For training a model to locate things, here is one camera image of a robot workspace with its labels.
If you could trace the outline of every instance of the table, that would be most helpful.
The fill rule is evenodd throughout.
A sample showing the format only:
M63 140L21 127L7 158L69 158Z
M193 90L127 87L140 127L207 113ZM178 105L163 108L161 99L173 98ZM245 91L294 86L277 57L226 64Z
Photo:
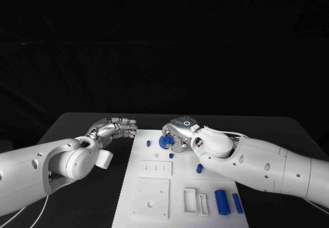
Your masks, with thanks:
M140 129L160 130L161 126L178 116L181 115L64 113L39 143L83 135L92 123L103 117L131 118L137 120ZM304 156L329 161L329 157L307 132L291 118L206 115L190 115L190 117L199 121L200 125L220 131L239 132ZM64 186L49 196L44 212L34 228L111 227L131 146L129 138L112 141L106 147L114 154L108 169L93 167L80 181ZM241 184L236 184L236 187L251 228L305 227L329 221L329 215L303 199L256 191ZM43 203L44 200L39 200L27 206L7 227L28 228L40 213ZM13 214L0 217L0 224Z

